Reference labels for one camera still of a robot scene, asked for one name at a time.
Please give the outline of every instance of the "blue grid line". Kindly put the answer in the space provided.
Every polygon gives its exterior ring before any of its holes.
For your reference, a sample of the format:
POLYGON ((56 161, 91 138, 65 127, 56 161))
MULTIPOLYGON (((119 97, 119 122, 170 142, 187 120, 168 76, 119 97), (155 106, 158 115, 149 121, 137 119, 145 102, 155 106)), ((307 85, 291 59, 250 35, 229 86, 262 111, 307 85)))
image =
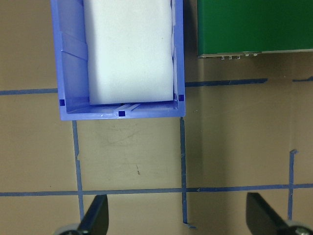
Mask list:
POLYGON ((229 85, 246 85, 246 84, 263 84, 268 81, 267 78, 241 79, 241 80, 224 80, 224 81, 204 81, 204 82, 186 82, 185 87, 212 87, 212 86, 229 86, 229 85))
POLYGON ((82 186, 82 175, 80 169, 80 162, 78 160, 79 145, 78 145, 78 133, 77 133, 77 122, 72 121, 73 128, 73 141, 74 141, 74 152, 75 152, 75 166, 76 166, 76 180, 77 180, 77 193, 78 193, 78 205, 80 219, 84 218, 84 200, 83 200, 83 186, 82 186))
POLYGON ((288 219, 292 220, 292 205, 293 205, 293 164, 294 156, 298 153, 296 149, 289 153, 289 194, 288 194, 288 219))
POLYGON ((237 187, 208 187, 208 188, 188 188, 187 192, 233 192, 251 191, 268 189, 289 189, 289 185, 256 185, 256 186, 237 186, 237 187))
MULTIPOLYGON (((305 80, 293 80, 294 82, 310 81, 313 77, 305 80)), ((245 84, 263 84, 268 81, 267 78, 241 79, 241 80, 224 80, 224 81, 203 81, 203 82, 186 82, 185 87, 203 87, 203 86, 228 86, 228 85, 245 85, 245 84)), ((17 94, 50 94, 57 93, 57 88, 47 89, 27 89, 27 90, 8 90, 0 91, 0 95, 17 95, 17 94)))
POLYGON ((86 190, 84 195, 103 195, 103 194, 146 194, 146 193, 171 193, 181 192, 181 188, 148 188, 148 189, 121 189, 121 190, 86 190))
POLYGON ((293 82, 312 82, 313 76, 309 77, 308 79, 293 79, 293 82))
POLYGON ((14 94, 49 94, 57 93, 57 88, 51 89, 29 89, 29 90, 9 90, 9 91, 0 91, 0 95, 14 95, 14 94))
POLYGON ((294 189, 297 188, 313 188, 313 184, 297 184, 297 185, 293 185, 294 189))
POLYGON ((72 196, 77 191, 41 191, 41 192, 0 192, 0 197, 29 197, 29 196, 72 196))
POLYGON ((182 203, 182 221, 188 223, 187 219, 187 189, 186 189, 186 147, 185 147, 185 122, 181 117, 180 126, 180 160, 181 160, 181 203, 182 203))
MULTIPOLYGON (((208 187, 208 188, 186 188, 187 192, 234 192, 251 190, 289 189, 289 185, 256 185, 238 187, 208 187)), ((313 188, 313 184, 293 185, 293 189, 313 188)), ((182 188, 148 188, 148 189, 122 189, 122 190, 85 190, 83 195, 102 194, 145 194, 145 193, 180 193, 182 188)), ((78 195, 78 191, 39 191, 39 192, 0 192, 0 197, 23 197, 23 196, 67 196, 78 195)))

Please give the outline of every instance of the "green circuit board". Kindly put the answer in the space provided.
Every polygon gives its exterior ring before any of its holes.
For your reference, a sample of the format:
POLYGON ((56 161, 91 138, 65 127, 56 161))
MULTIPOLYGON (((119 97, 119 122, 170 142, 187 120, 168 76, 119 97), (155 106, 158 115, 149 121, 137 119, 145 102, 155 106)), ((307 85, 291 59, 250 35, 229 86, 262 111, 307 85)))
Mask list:
POLYGON ((313 49, 313 0, 198 0, 199 57, 313 49))

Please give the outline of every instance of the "foam insert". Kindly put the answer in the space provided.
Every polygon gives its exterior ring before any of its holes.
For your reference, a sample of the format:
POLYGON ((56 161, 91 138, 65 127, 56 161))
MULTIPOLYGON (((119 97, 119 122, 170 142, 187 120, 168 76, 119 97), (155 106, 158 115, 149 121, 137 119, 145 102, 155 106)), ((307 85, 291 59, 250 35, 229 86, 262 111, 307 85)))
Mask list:
POLYGON ((170 0, 84 0, 90 104, 173 100, 170 0))

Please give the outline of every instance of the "blue plastic bin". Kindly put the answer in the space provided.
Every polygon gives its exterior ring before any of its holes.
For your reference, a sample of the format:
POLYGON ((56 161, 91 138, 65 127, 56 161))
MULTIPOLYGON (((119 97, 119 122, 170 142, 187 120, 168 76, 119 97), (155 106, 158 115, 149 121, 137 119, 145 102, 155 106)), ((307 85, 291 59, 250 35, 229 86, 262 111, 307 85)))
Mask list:
POLYGON ((83 0, 51 0, 61 120, 185 116, 183 0, 172 0, 174 101, 90 105, 83 0))

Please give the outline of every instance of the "scuff mark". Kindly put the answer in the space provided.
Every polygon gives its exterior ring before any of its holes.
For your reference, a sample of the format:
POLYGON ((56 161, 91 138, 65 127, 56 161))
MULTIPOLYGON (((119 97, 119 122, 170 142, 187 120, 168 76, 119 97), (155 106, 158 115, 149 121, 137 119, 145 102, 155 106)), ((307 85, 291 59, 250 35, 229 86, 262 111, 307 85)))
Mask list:
POLYGON ((137 173, 138 173, 138 175, 140 175, 139 167, 138 167, 137 164, 136 164, 136 168, 137 168, 137 173))

